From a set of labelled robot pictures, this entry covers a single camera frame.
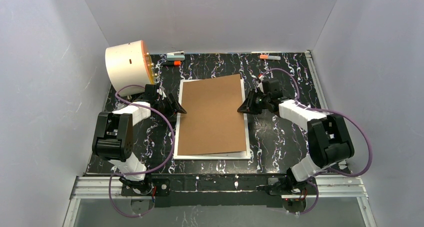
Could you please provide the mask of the brown cardboard backing board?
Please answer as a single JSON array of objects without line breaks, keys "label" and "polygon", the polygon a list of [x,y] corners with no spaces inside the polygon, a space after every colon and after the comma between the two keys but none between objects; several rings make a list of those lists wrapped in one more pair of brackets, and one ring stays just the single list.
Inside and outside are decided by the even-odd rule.
[{"label": "brown cardboard backing board", "polygon": [[239,74],[181,80],[178,101],[186,110],[180,119],[178,153],[207,155],[246,150],[245,100]]}]

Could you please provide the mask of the white picture frame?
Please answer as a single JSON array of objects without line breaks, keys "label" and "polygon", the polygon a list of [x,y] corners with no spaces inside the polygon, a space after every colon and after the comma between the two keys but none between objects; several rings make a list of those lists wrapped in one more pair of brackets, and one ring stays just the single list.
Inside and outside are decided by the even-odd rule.
[{"label": "white picture frame", "polygon": [[212,153],[212,154],[203,154],[203,155],[182,155],[182,154],[178,153],[181,117],[182,117],[182,114],[178,113],[177,117],[176,117],[176,126],[175,126],[175,134],[174,134],[174,137],[175,137],[174,150],[173,150],[173,159],[174,160],[192,160],[192,161],[200,161],[200,160],[249,160],[252,157],[252,150],[250,149],[247,114],[243,115],[246,150],[240,151],[240,152]]}]

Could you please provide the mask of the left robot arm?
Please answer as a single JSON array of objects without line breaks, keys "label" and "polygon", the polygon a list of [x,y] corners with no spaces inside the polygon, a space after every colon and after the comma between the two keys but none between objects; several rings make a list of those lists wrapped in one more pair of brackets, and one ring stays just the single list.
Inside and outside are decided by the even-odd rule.
[{"label": "left robot arm", "polygon": [[127,106],[112,112],[103,111],[97,116],[92,153],[113,164],[120,172],[119,180],[126,186],[147,192],[153,188],[147,167],[133,152],[133,128],[152,113],[163,117],[166,124],[177,114],[186,114],[172,93],[157,84],[146,84],[142,92]]}]

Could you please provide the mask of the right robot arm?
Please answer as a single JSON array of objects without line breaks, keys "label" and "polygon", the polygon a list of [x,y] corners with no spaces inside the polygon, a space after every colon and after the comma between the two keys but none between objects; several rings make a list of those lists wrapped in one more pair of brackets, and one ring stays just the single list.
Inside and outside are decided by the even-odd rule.
[{"label": "right robot arm", "polygon": [[248,92],[237,111],[259,115],[263,110],[296,124],[306,131],[308,140],[308,154],[299,163],[288,168],[283,177],[270,178],[268,185],[263,187],[271,195],[282,191],[303,190],[308,179],[351,158],[355,153],[346,122],[341,115],[307,109],[298,101],[285,97],[277,79],[264,79],[261,75],[257,87]]}]

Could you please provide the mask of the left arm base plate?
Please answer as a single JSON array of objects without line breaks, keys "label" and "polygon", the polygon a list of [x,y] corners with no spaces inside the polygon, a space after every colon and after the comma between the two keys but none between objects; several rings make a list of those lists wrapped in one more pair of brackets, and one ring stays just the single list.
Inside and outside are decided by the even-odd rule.
[{"label": "left arm base plate", "polygon": [[122,196],[166,197],[171,192],[171,182],[168,178],[148,176],[142,181],[134,181],[120,177],[119,181],[122,183]]}]

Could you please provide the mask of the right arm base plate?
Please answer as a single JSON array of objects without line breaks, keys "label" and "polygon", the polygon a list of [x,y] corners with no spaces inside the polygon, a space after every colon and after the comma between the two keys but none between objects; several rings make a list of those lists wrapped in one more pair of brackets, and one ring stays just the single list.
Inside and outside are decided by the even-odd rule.
[{"label": "right arm base plate", "polygon": [[265,184],[257,185],[257,191],[264,191],[271,196],[282,196],[282,195],[297,195],[298,197],[303,195],[316,195],[317,190],[313,186],[315,184],[307,183],[306,181],[292,182],[287,177],[270,177],[267,179]]}]

